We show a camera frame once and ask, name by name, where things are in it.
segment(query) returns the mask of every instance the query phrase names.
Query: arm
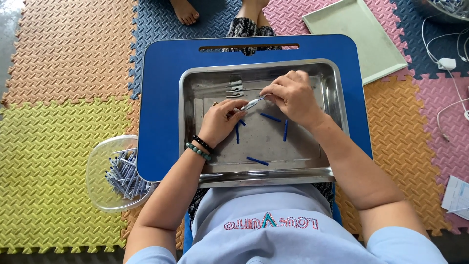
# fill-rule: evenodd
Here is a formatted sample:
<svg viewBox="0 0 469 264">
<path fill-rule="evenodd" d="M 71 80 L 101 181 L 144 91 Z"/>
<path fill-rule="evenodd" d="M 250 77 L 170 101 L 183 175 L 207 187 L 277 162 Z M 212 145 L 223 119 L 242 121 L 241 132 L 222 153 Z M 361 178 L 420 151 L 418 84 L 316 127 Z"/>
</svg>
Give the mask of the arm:
<svg viewBox="0 0 469 264">
<path fill-rule="evenodd" d="M 246 100 L 225 100 L 205 114 L 199 137 L 214 148 L 232 131 L 246 112 L 234 113 Z M 208 154 L 201 145 L 197 148 Z M 176 229 L 194 197 L 205 159 L 192 149 L 186 149 L 168 171 L 138 216 L 126 245 L 124 263 L 136 252 L 150 246 L 168 249 L 176 256 Z"/>
<path fill-rule="evenodd" d="M 316 104 L 309 76 L 290 71 L 260 93 L 305 127 L 329 159 L 334 176 L 357 208 L 365 242 L 378 229 L 401 226 L 428 237 L 402 191 Z"/>
</svg>

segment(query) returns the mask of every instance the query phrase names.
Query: light blue t-shirt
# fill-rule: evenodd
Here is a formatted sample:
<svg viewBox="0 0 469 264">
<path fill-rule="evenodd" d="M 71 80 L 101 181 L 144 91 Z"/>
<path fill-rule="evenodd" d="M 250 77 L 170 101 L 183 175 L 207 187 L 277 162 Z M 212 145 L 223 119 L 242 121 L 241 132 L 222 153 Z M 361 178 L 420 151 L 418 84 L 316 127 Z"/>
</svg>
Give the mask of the light blue t-shirt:
<svg viewBox="0 0 469 264">
<path fill-rule="evenodd" d="M 447 263 L 429 239 L 403 227 L 379 229 L 363 247 L 332 219 L 311 184 L 210 189 L 192 232 L 194 244 L 178 263 Z M 127 261 L 175 263 L 163 247 L 144 248 Z"/>
</svg>

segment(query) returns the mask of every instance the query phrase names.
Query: light green plastic tray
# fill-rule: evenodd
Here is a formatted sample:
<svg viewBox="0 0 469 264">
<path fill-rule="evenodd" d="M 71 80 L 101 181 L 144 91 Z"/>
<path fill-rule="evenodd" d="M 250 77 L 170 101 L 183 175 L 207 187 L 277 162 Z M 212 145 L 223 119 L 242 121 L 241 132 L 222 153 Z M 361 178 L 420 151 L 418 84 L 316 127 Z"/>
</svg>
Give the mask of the light green plastic tray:
<svg viewBox="0 0 469 264">
<path fill-rule="evenodd" d="M 356 44 L 363 84 L 407 67 L 363 0 L 342 0 L 303 16 L 311 34 L 343 34 Z"/>
</svg>

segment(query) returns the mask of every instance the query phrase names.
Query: black beaded bracelet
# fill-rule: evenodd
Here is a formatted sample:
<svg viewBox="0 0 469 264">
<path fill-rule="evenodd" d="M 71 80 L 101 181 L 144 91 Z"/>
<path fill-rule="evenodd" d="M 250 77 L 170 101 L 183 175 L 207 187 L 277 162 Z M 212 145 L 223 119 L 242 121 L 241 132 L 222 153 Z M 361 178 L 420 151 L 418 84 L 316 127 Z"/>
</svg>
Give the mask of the black beaded bracelet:
<svg viewBox="0 0 469 264">
<path fill-rule="evenodd" d="M 213 148 L 211 148 L 207 143 L 200 139 L 197 135 L 193 135 L 192 138 L 197 141 L 201 146 L 203 146 L 210 154 L 213 154 Z"/>
</svg>

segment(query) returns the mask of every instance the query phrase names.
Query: hand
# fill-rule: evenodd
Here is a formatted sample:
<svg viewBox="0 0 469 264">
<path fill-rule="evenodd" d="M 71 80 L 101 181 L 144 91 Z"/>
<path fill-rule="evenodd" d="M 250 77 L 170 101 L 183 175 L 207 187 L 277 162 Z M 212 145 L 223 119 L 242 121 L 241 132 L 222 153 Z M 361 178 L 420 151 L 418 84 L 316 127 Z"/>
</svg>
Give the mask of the hand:
<svg viewBox="0 0 469 264">
<path fill-rule="evenodd" d="M 234 109 L 245 106 L 246 100 L 229 100 L 210 107 L 202 121 L 198 136 L 211 148 L 215 148 L 235 127 L 236 123 L 246 115 L 246 111 L 235 112 Z"/>
<path fill-rule="evenodd" d="M 326 114 L 319 108 L 310 86 L 308 74 L 302 70 L 289 71 L 262 89 L 260 95 L 274 102 L 288 118 L 308 130 L 324 122 Z"/>
</svg>

